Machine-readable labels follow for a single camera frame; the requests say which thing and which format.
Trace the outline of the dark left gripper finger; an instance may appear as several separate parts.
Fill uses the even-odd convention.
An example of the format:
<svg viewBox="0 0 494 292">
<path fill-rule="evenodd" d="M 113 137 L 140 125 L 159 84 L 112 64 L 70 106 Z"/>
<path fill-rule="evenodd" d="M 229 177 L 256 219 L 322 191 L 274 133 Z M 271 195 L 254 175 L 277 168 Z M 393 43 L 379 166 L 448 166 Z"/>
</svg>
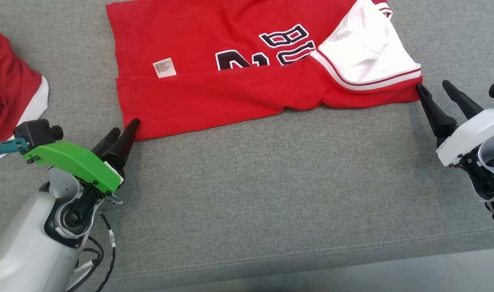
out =
<svg viewBox="0 0 494 292">
<path fill-rule="evenodd" d="M 132 119 L 117 140 L 103 153 L 102 160 L 108 161 L 115 168 L 124 168 L 140 124 L 141 120 L 139 118 Z"/>
<path fill-rule="evenodd" d="M 92 149 L 92 152 L 97 157 L 102 157 L 115 144 L 119 137 L 120 129 L 117 127 L 112 128 L 108 135 Z"/>
</svg>

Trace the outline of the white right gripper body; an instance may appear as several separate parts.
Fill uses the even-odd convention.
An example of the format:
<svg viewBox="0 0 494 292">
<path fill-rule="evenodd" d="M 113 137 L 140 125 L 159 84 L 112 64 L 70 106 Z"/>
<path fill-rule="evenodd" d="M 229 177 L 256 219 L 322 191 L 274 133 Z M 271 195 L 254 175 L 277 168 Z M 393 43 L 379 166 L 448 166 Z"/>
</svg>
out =
<svg viewBox="0 0 494 292">
<path fill-rule="evenodd" d="M 439 146 L 436 153 L 444 166 L 455 165 L 459 155 L 469 153 L 494 136 L 494 108 L 485 109 L 464 122 Z"/>
</svg>

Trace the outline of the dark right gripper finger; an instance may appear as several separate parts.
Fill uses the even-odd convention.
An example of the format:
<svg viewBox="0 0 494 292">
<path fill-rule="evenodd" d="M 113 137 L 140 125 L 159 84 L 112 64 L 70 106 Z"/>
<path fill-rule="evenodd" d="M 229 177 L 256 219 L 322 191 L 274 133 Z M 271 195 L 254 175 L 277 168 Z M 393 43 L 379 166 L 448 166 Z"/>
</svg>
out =
<svg viewBox="0 0 494 292">
<path fill-rule="evenodd" d="M 456 120 L 445 114 L 434 102 L 432 94 L 423 84 L 417 85 L 417 94 L 434 136 L 436 138 L 448 138 L 451 136 L 457 128 Z"/>
<path fill-rule="evenodd" d="M 480 107 L 469 96 L 457 89 L 450 81 L 443 80 L 443 89 L 447 93 L 448 97 L 455 102 L 456 105 L 458 105 L 468 120 L 472 119 L 484 110 L 484 108 Z"/>
</svg>

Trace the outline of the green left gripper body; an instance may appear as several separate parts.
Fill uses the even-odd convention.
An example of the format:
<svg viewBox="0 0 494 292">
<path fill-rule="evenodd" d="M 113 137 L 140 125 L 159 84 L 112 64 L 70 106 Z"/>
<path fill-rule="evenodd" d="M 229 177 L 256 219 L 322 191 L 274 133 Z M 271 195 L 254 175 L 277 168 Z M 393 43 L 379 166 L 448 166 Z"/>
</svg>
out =
<svg viewBox="0 0 494 292">
<path fill-rule="evenodd" d="M 102 193 L 114 193 L 124 182 L 123 178 L 109 164 L 99 159 L 93 152 L 72 144 L 58 141 L 45 144 L 24 154 L 24 159 L 33 160 L 37 165 L 48 164 L 64 172 L 93 184 Z"/>
</svg>

